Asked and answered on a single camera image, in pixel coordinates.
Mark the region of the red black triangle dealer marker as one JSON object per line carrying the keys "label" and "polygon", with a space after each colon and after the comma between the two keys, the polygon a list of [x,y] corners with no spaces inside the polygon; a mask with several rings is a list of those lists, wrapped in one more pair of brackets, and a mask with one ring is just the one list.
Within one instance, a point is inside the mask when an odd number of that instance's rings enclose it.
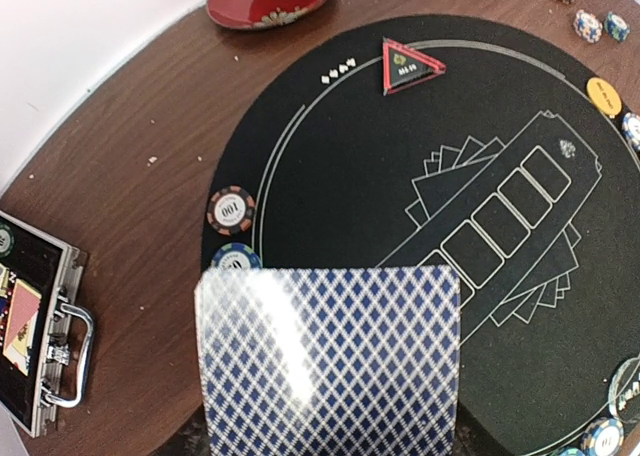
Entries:
{"label": "red black triangle dealer marker", "polygon": [[444,75],[445,63],[390,38],[382,41],[383,94],[390,95]]}

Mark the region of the orange round blind button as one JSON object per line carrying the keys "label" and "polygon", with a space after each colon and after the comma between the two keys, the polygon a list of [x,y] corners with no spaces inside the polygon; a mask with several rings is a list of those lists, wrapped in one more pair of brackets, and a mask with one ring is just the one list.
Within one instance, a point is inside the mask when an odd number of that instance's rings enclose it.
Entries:
{"label": "orange round blind button", "polygon": [[592,77],[587,81],[586,91],[594,106],[603,114],[614,118],[622,111],[622,100],[617,90],[606,80]]}

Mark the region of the white blue chip stack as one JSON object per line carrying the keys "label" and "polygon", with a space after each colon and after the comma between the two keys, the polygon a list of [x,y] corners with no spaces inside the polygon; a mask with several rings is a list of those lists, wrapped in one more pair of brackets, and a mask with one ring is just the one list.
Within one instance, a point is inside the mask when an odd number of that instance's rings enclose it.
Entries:
{"label": "white blue chip stack", "polygon": [[602,23],[594,14],[584,10],[578,10],[576,12],[573,28],[580,38],[591,44],[597,43],[602,37]]}

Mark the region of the white chip stack front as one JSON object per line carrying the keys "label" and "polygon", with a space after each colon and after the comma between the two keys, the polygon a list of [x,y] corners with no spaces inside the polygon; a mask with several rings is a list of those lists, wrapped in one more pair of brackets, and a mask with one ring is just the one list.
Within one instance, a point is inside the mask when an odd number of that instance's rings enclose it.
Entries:
{"label": "white chip stack front", "polygon": [[581,451],[586,456],[617,455],[624,442],[622,423],[613,417],[601,417],[592,421],[581,439]]}

